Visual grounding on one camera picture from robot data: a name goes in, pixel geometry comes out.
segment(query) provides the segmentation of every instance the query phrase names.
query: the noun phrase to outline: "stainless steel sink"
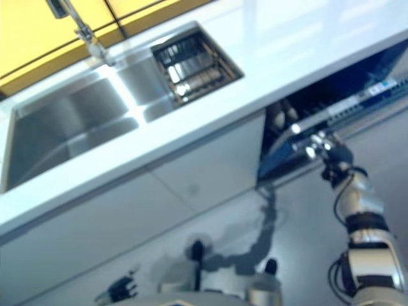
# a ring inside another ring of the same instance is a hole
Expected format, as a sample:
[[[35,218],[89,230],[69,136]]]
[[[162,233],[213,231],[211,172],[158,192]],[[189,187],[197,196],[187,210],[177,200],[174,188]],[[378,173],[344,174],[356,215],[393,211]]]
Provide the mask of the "stainless steel sink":
[[[163,40],[148,43],[115,59],[114,67],[99,66],[16,107],[3,168],[5,189],[10,190],[182,106],[185,101],[175,91],[177,84],[168,78],[155,54],[162,48],[169,48],[169,43],[174,44],[186,37],[191,40],[195,33],[206,37],[197,25],[185,31],[175,31],[166,36],[164,43]],[[214,47],[213,51],[218,57],[219,49]],[[203,69],[211,66],[209,59],[205,64]],[[217,69],[216,62],[210,69]],[[229,74],[220,72],[219,75],[225,75],[222,82],[219,77],[217,83],[209,79],[207,85],[197,89],[195,96],[202,96],[208,89],[217,88],[218,84],[231,82],[231,71],[238,70],[232,68]],[[190,73],[190,76],[197,78],[203,70],[196,68],[196,72],[197,75]]]

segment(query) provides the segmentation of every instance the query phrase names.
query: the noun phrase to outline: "white countertop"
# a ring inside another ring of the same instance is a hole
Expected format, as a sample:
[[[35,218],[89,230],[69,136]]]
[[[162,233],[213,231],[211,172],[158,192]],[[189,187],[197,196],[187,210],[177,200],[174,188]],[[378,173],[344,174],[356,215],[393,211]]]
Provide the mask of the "white countertop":
[[[407,16],[407,0],[220,0],[113,47],[116,53],[196,20],[245,76],[4,193],[0,234],[407,39]],[[86,67],[80,62],[54,80]],[[0,106],[0,162],[11,107],[46,85],[39,82]]]

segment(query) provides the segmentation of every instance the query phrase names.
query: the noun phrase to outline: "sink basin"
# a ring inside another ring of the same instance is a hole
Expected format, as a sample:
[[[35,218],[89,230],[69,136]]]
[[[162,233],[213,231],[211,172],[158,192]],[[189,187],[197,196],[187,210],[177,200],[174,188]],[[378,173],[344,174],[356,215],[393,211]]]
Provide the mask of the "sink basin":
[[[113,67],[99,66],[18,105],[11,116],[3,188],[242,76],[197,24],[181,30],[122,54]]]
[[[6,190],[176,107],[153,57],[100,66],[15,109]]]

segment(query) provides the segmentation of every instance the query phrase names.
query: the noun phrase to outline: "silver robot arm segment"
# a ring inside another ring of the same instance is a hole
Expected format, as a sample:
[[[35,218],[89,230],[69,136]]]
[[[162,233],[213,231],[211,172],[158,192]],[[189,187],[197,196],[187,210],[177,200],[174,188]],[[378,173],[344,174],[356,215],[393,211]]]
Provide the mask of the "silver robot arm segment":
[[[337,261],[335,294],[349,305],[408,305],[405,270],[395,237],[384,219],[384,203],[367,172],[353,165],[353,154],[334,136],[313,135],[312,143],[326,165],[322,177],[337,193],[334,213],[347,228],[349,247]],[[338,286],[342,272],[343,288]]]

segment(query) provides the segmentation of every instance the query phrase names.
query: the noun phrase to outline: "cable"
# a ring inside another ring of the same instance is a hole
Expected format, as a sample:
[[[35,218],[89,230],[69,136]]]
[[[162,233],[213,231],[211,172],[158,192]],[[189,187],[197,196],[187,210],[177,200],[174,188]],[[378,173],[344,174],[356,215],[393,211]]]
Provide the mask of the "cable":
[[[194,291],[201,289],[201,272],[203,270],[205,246],[200,240],[195,241],[191,246],[191,259],[197,263],[195,270]]]
[[[360,172],[361,174],[363,174],[365,177],[368,177],[368,172],[366,171],[366,169],[359,167],[359,166],[352,166],[350,167],[349,171],[355,171],[355,172]]]
[[[347,227],[347,224],[340,218],[339,214],[337,213],[337,205],[339,204],[339,199],[340,197],[343,195],[344,191],[347,189],[347,187],[350,186],[351,182],[354,179],[354,174],[351,176],[351,178],[349,179],[349,181],[347,182],[347,184],[343,187],[343,189],[341,190],[341,192],[339,192],[339,194],[336,197],[336,200],[334,201],[334,206],[333,206],[333,212],[334,212],[334,216],[336,217],[336,219],[338,220],[338,222],[340,222],[344,227]]]
[[[335,295],[340,301],[342,301],[344,304],[350,305],[350,302],[347,301],[347,300],[336,290],[336,287],[335,287],[335,285],[333,284],[332,272],[333,272],[333,269],[336,268],[336,267],[339,266],[339,265],[340,265],[340,260],[339,260],[339,259],[336,260],[335,262],[333,262],[333,263],[330,265],[329,270],[328,270],[328,272],[327,272],[327,280],[328,280],[330,289],[331,289],[331,291],[333,291],[334,295]]]
[[[334,285],[335,285],[335,287],[336,287],[336,289],[337,289],[338,291],[340,291],[341,293],[343,293],[343,294],[345,294],[345,295],[347,295],[347,296],[352,297],[344,288],[340,287],[340,284],[339,284],[340,266],[341,266],[341,260],[339,259],[339,260],[337,261],[336,270],[334,271]]]

